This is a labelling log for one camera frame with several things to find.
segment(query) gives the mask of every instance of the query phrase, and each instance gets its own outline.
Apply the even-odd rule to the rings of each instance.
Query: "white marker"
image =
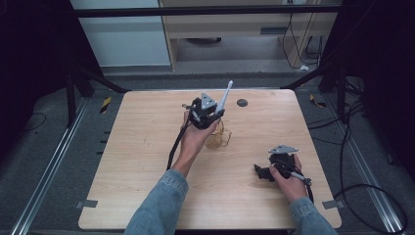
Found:
[[[233,81],[230,80],[229,83],[228,83],[228,89],[226,89],[225,94],[223,94],[222,100],[220,100],[219,105],[217,105],[216,110],[214,111],[215,114],[217,114],[219,111],[223,110],[223,107],[225,106],[226,98],[228,97],[228,93],[229,93],[229,90],[232,87],[232,84],[233,84]]]

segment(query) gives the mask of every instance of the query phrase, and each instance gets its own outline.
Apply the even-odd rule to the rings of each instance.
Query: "blue denim jacket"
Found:
[[[168,170],[131,217],[124,234],[174,234],[189,186],[186,178]],[[308,198],[290,204],[300,234],[337,234]]]

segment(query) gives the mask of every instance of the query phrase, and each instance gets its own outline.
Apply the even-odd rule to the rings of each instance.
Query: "black horizontal bar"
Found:
[[[287,13],[331,13],[350,9],[343,5],[255,5],[255,6],[209,6],[168,8],[87,9],[55,11],[50,14],[75,15],[78,18],[108,17],[154,17],[186,15],[235,15],[235,14],[287,14]]]

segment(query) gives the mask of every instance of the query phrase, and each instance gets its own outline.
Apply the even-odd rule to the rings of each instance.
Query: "light wood tabletop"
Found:
[[[83,208],[83,229],[124,229],[165,172],[168,155],[179,133],[182,104],[206,92],[220,101],[224,90],[132,91],[125,94],[110,139]],[[248,105],[240,107],[237,101]],[[284,144],[298,148],[302,172],[312,180],[314,204],[337,228],[337,209],[327,179],[291,90],[234,89],[222,118],[232,131],[226,147],[203,147],[187,177],[189,192],[178,229],[285,229],[296,227],[288,201],[275,182],[259,179],[254,165],[269,166],[268,150]]]

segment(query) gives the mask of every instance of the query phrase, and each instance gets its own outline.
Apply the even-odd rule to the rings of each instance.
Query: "floor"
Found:
[[[316,51],[317,43],[310,43],[309,55]],[[305,60],[314,63],[315,59]],[[109,75],[108,80],[122,87],[134,90],[145,89],[197,89],[223,88],[229,78],[235,81],[235,88],[278,88],[287,85],[305,74],[307,70],[292,69],[285,59],[277,37],[264,38],[222,38],[214,43],[212,39],[182,40],[177,56],[177,67],[173,71],[146,71],[138,75]],[[336,92],[319,94],[319,78],[309,81],[296,90],[301,110],[310,126],[322,119],[334,119]],[[92,99],[82,99],[77,95],[78,107],[85,105],[82,120],[79,122],[70,145],[63,149],[63,157],[53,162],[55,171],[48,181],[41,204],[34,208],[35,216],[29,217],[29,234],[119,234],[121,231],[82,231],[77,226],[80,209],[76,203],[86,199],[86,195],[96,168],[99,164],[105,143],[111,131],[122,94],[93,82],[96,89]],[[323,102],[322,108],[310,102],[309,94]],[[0,174],[0,234],[10,234],[23,214],[27,203],[42,179],[45,169],[50,169],[55,150],[65,136],[67,111],[65,90],[59,90],[40,99],[36,103],[27,131],[22,133],[19,143],[11,151],[7,165],[2,165]],[[112,97],[105,114],[99,114],[104,99]],[[358,100],[355,95],[347,95],[349,104]],[[415,210],[412,207],[415,197],[415,184],[400,165],[391,165],[385,158],[385,149],[376,136],[364,112],[350,119],[351,137],[344,149],[341,147],[345,126],[332,124],[324,128],[310,129],[314,145],[323,165],[333,194],[341,190],[339,166],[344,168],[345,185],[371,183],[382,186],[391,192],[402,204],[408,215],[409,226],[406,234],[415,234],[413,222]],[[347,194],[351,206],[364,219],[385,230],[386,221],[403,216],[394,204],[385,203],[384,197],[365,188],[352,190]],[[388,206],[392,212],[379,215]],[[343,225],[340,234],[379,234],[360,222],[349,211],[340,209]]]

